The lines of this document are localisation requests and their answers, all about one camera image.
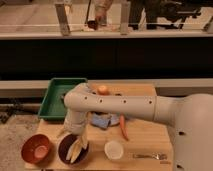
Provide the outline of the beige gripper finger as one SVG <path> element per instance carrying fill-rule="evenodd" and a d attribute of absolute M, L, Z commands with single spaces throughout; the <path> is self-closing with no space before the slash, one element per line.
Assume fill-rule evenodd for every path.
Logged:
<path fill-rule="evenodd" d="M 59 138 L 59 137 L 60 137 L 61 135 L 63 135 L 65 132 L 66 132 L 66 130 L 65 130 L 64 128 L 61 129 L 61 130 L 57 133 L 56 137 Z"/>
<path fill-rule="evenodd" d="M 88 139 L 87 139 L 87 131 L 86 129 L 84 130 L 84 132 L 82 133 L 82 135 L 80 136 L 81 139 L 81 145 L 83 149 L 87 149 L 88 146 Z"/>

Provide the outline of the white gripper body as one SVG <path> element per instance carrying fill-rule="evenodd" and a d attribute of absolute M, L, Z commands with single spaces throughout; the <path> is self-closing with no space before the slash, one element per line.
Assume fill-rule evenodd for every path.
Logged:
<path fill-rule="evenodd" d="M 64 129 L 72 134 L 81 135 L 87 124 L 85 112 L 68 111 L 64 120 Z"/>

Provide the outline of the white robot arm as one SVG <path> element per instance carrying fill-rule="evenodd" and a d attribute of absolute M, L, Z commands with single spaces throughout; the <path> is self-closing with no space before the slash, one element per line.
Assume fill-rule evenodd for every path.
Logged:
<path fill-rule="evenodd" d="M 174 171 L 213 171 L 213 95 L 97 95 L 80 83 L 64 97 L 63 129 L 80 135 L 89 112 L 124 114 L 175 129 Z"/>

